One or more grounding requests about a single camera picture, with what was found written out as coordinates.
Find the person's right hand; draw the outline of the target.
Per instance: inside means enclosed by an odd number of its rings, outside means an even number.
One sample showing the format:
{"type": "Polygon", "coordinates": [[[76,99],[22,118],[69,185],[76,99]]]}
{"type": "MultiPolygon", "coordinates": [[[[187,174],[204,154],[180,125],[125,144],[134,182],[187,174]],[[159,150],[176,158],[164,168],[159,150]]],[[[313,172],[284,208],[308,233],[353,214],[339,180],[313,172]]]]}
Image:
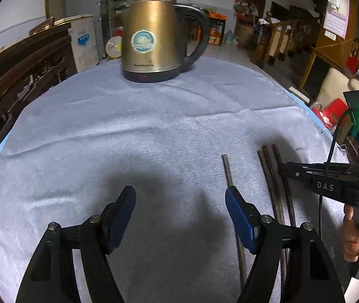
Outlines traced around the person's right hand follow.
{"type": "Polygon", "coordinates": [[[344,214],[342,226],[343,255],[346,261],[356,262],[359,258],[359,228],[353,219],[353,207],[345,205],[344,214]]]}

